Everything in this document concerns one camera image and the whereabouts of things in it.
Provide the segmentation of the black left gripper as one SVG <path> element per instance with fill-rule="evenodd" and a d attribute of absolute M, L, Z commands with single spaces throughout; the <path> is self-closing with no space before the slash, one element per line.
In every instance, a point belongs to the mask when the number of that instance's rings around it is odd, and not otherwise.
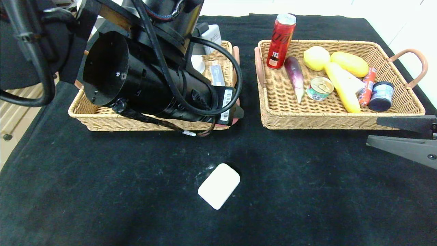
<path fill-rule="evenodd" d="M 234 94 L 236 89 L 229 86 L 212 86 L 212 88 L 217 93 L 217 102 L 218 109 L 221 109 L 227 106 L 230 101 L 234 98 Z M 233 107 L 229 108 L 227 111 L 222 112 L 221 114 L 217 114 L 210 118 L 210 123 L 213 122 L 213 118 L 215 119 L 216 124 L 231 126 L 234 123 L 234 119 L 242 119 L 244 117 L 244 110 L 239 104 L 234 104 Z"/>

